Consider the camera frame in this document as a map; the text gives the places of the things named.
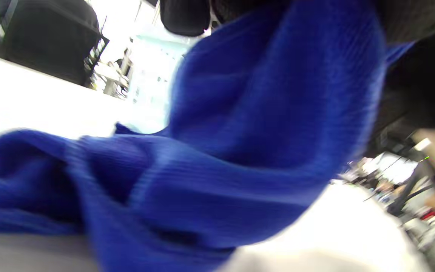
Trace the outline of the person's left hand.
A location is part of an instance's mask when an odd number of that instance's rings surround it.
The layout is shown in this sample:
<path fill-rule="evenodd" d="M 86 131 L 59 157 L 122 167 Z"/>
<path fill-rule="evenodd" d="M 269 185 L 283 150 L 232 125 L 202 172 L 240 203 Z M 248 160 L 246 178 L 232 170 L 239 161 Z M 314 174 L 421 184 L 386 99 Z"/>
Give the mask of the person's left hand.
<path fill-rule="evenodd" d="M 168 136 L 215 157 L 380 150 L 435 128 L 435 0 L 162 0 L 196 37 Z"/>

